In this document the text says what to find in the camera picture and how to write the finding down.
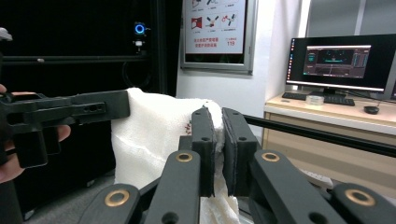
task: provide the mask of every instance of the framed poster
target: framed poster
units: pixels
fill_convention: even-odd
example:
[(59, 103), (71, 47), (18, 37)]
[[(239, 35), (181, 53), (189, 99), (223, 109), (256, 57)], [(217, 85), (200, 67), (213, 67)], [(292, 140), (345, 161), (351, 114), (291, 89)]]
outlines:
[(256, 0), (185, 0), (182, 69), (252, 73)]

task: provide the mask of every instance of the wooden desk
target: wooden desk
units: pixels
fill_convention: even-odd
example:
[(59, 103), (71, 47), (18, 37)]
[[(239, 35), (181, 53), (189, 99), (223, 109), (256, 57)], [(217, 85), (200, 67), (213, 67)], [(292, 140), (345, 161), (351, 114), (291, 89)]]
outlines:
[[(279, 95), (265, 104), (264, 117), (396, 146), (396, 105), (381, 103), (378, 114), (370, 115), (363, 107), (377, 102), (354, 100), (355, 106), (308, 105)], [(298, 168), (396, 198), (396, 158), (268, 129), (264, 129), (262, 140), (263, 148), (284, 153)]]

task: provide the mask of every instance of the monitor screen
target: monitor screen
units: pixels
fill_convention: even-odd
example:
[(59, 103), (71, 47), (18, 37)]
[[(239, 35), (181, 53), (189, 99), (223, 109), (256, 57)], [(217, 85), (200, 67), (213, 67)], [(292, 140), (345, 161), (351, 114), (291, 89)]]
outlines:
[(384, 92), (396, 35), (293, 38), (286, 84)]

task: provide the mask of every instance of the poster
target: poster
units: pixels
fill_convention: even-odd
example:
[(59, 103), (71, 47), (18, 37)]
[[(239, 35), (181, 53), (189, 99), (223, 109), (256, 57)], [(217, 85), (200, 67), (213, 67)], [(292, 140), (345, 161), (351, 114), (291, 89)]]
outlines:
[(246, 0), (186, 0), (186, 54), (243, 54)]

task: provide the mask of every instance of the white fabric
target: white fabric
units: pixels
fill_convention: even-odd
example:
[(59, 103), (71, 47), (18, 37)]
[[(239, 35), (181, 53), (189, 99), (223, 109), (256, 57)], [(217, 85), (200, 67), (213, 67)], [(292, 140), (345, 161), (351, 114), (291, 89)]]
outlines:
[(178, 149), (181, 135), (187, 135), (191, 113), (209, 109), (218, 140), (216, 146), (216, 197), (201, 198), (200, 223), (239, 223), (238, 204), (228, 197), (222, 175), (224, 131), (221, 108), (205, 99), (177, 99), (130, 88), (131, 116), (111, 121), (112, 145), (116, 157), (115, 183), (138, 189), (161, 176), (169, 154)]

